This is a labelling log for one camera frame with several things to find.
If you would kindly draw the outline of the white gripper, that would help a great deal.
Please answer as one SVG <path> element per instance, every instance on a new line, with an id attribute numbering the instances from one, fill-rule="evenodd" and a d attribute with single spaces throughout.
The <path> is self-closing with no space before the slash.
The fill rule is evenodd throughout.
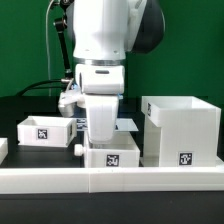
<path id="1" fill-rule="evenodd" d="M 109 144 L 114 136 L 119 95 L 124 92 L 125 68 L 78 64 L 75 72 L 84 94 L 89 141 Z"/>

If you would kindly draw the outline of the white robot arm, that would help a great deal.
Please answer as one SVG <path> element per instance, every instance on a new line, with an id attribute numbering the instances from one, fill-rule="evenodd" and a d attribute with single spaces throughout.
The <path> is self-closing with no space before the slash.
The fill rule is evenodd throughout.
<path id="1" fill-rule="evenodd" d="M 158 0 L 74 0 L 67 16 L 88 138 L 93 144 L 109 143 L 124 92 L 126 54 L 148 53 L 161 42 L 164 15 Z"/>

